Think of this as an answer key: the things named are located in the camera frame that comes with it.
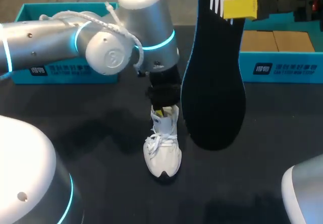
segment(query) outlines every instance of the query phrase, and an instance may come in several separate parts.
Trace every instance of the black foam pad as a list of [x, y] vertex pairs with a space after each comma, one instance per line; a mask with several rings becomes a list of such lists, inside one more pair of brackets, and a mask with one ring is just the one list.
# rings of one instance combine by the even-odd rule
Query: black foam pad
[[181, 88], [188, 132], [208, 150], [233, 143], [246, 109], [238, 63], [244, 19], [224, 20], [222, 4], [221, 0], [198, 0], [194, 44]]

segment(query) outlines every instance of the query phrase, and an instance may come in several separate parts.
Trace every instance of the cyan led ring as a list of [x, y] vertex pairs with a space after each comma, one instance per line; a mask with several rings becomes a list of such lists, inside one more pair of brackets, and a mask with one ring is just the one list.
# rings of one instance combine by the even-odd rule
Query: cyan led ring
[[2, 42], [3, 42], [4, 48], [5, 48], [5, 53], [6, 53], [6, 57], [7, 57], [7, 64], [8, 64], [8, 72], [11, 73], [12, 72], [12, 61], [11, 61], [7, 36], [5, 34], [5, 29], [2, 24], [0, 24], [0, 38], [2, 38]]
[[161, 48], [161, 47], [167, 45], [168, 43], [170, 43], [173, 40], [174, 37], [175, 37], [175, 30], [173, 30], [171, 36], [168, 39], [166, 39], [165, 41], [163, 41], [162, 43], [157, 44], [155, 46], [144, 46], [142, 49], [144, 49], [144, 50], [155, 50], [155, 49]]
[[61, 219], [59, 220], [59, 222], [57, 224], [61, 224], [64, 221], [67, 213], [69, 212], [69, 209], [71, 207], [71, 204], [72, 204], [74, 190], [73, 190], [73, 180], [72, 180], [71, 175], [70, 175], [70, 179], [71, 179], [71, 196], [70, 196], [70, 201], [69, 201], [69, 203], [68, 203], [68, 205], [66, 207], [66, 210], [65, 210], [64, 214], [62, 215]]

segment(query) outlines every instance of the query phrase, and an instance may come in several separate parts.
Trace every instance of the shoelace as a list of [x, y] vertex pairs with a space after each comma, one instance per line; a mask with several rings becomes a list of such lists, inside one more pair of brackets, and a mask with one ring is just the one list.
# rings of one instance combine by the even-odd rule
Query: shoelace
[[152, 127], [151, 130], [154, 134], [146, 139], [150, 159], [156, 156], [156, 152], [160, 147], [171, 147], [174, 144], [173, 140], [177, 139], [177, 135], [157, 133], [155, 127]]

